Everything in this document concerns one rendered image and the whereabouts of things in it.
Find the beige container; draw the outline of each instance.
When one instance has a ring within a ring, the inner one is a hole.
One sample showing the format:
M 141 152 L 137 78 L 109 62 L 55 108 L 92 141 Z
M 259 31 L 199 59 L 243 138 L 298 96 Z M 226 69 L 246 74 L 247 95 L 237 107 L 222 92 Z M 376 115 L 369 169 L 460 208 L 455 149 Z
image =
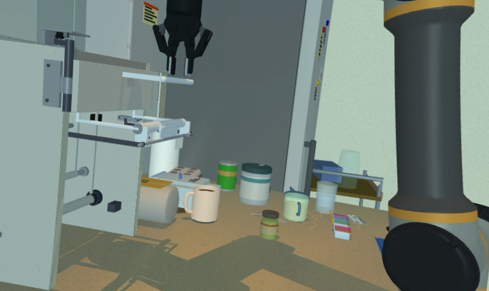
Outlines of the beige container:
M 188 208 L 188 197 L 192 199 L 192 209 Z M 217 221 L 219 211 L 219 200 L 221 190 L 216 186 L 197 185 L 194 191 L 187 192 L 183 198 L 183 207 L 187 213 L 190 213 L 192 220 L 201 223 L 210 223 Z
M 178 189 L 173 185 L 163 188 L 141 186 L 138 219 L 170 223 L 178 209 L 178 198 Z

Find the blue box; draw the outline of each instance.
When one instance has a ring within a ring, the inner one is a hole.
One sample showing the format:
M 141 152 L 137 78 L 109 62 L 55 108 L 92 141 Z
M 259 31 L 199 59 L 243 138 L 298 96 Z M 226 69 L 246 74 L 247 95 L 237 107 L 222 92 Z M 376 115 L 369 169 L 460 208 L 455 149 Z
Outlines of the blue box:
M 343 168 L 338 166 L 333 162 L 329 162 L 327 160 L 314 160 L 314 169 L 326 170 L 326 171 L 335 171 L 335 172 L 343 172 Z M 329 174 L 321 174 L 321 173 L 313 173 L 317 176 L 321 181 L 330 181 L 331 183 L 341 183 L 341 176 L 329 175 Z

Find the blue object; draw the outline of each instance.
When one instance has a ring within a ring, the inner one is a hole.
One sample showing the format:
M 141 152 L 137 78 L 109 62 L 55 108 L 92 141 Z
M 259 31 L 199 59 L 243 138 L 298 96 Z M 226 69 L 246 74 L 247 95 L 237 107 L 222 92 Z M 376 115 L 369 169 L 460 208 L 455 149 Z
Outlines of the blue object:
M 343 172 L 342 167 L 338 166 L 333 162 L 329 162 L 327 160 L 314 160 L 313 169 Z M 331 183 L 341 183 L 341 176 L 321 174 L 321 173 L 313 173 L 313 174 L 321 181 L 329 181 Z
M 375 238 L 375 241 L 377 241 L 377 245 L 379 246 L 380 254 L 382 254 L 382 247 L 384 246 L 384 239 Z

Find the small glass jar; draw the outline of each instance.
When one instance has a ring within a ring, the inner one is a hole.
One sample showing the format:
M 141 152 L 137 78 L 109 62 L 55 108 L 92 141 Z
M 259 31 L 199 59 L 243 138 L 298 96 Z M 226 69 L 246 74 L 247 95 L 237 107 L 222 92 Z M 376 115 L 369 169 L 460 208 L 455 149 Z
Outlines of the small glass jar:
M 262 211 L 262 220 L 260 222 L 260 237 L 268 240 L 277 239 L 279 217 L 280 214 L 277 211 Z

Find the green can with yellow stripe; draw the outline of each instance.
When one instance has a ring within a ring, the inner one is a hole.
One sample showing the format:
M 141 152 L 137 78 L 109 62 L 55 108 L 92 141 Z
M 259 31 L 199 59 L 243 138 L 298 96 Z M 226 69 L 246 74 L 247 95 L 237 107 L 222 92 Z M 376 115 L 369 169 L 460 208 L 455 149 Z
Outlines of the green can with yellow stripe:
M 236 189 L 237 162 L 221 160 L 217 174 L 217 185 L 221 185 L 221 191 L 232 192 Z

